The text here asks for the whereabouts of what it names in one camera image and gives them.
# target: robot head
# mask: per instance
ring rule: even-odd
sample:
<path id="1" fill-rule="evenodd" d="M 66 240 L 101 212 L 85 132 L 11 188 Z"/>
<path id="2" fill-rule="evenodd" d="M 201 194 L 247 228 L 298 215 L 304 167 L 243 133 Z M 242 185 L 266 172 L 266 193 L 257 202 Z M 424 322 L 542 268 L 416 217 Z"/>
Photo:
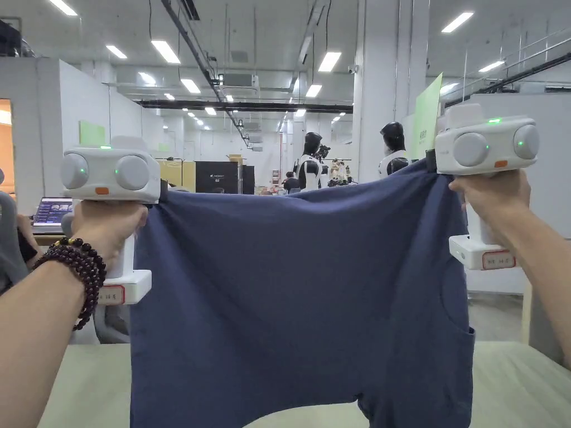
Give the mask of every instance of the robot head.
<path id="1" fill-rule="evenodd" d="M 399 150 L 405 150 L 404 130 L 403 126 L 399 122 L 387 123 L 381 130 L 381 135 L 383 136 L 385 146 L 387 147 L 387 155 Z"/>
<path id="2" fill-rule="evenodd" d="M 308 155 L 314 155 L 319 150 L 321 140 L 321 135 L 315 132 L 308 132 L 305 135 L 305 145 L 303 146 L 303 152 Z"/>

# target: hand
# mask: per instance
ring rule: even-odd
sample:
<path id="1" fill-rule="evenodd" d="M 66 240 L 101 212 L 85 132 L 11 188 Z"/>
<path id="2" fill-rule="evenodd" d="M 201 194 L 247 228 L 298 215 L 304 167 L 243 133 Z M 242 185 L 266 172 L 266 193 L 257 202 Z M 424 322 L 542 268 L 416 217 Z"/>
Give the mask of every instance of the hand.
<path id="1" fill-rule="evenodd" d="M 145 225 L 148 210 L 135 202 L 82 201 L 75 207 L 74 238 L 91 244 L 108 265 L 129 236 Z"/>
<path id="2" fill-rule="evenodd" d="M 529 209 L 531 187 L 522 169 L 500 172 L 494 177 L 470 175 L 457 177 L 451 190 L 464 194 L 465 200 L 492 228 L 513 213 Z"/>

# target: t-shirt sleeve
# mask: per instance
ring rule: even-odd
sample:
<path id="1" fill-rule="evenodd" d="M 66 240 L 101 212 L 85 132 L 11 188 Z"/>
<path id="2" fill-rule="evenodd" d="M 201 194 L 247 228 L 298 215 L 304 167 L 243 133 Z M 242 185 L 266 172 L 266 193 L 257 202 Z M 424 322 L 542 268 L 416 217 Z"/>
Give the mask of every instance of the t-shirt sleeve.
<path id="1" fill-rule="evenodd" d="M 20 232 L 20 229 L 18 229 L 18 244 L 20 246 L 20 253 L 22 254 L 22 258 L 26 263 L 38 254 L 34 247 L 32 247 L 28 240 L 24 237 L 22 232 Z"/>

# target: navy blue t-shirt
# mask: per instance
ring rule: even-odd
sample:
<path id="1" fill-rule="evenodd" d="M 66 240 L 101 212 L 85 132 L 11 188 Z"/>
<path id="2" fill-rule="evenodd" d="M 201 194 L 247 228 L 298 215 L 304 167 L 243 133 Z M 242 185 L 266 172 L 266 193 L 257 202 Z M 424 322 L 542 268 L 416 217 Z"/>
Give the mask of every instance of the navy blue t-shirt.
<path id="1" fill-rule="evenodd" d="M 291 197 L 170 192 L 136 245 L 153 285 L 131 308 L 131 426 L 358 400 L 374 428 L 468 427 L 474 336 L 448 250 L 466 232 L 425 169 Z"/>

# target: white robot body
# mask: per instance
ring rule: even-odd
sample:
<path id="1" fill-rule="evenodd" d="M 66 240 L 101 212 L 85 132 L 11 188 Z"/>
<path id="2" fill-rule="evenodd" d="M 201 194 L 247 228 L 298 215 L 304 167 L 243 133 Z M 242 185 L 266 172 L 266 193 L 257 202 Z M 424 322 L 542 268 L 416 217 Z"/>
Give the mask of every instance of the white robot body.
<path id="1" fill-rule="evenodd" d="M 160 165 L 142 150 L 73 148 L 64 153 L 64 194 L 75 199 L 137 201 L 160 198 Z M 130 236 L 99 291 L 99 304 L 131 305 L 151 289 L 150 270 L 133 270 L 135 238 Z"/>
<path id="2" fill-rule="evenodd" d="M 470 124 L 462 118 L 462 111 L 471 114 Z M 535 121 L 526 117 L 485 120 L 481 107 L 474 105 L 451 108 L 448 130 L 436 137 L 435 153 L 438 173 L 451 175 L 484 174 L 492 176 L 500 171 L 526 168 L 537 161 L 539 133 Z M 517 260 L 508 250 L 498 245 L 489 227 L 467 205 L 469 235 L 452 236 L 450 253 L 471 270 L 513 268 Z"/>

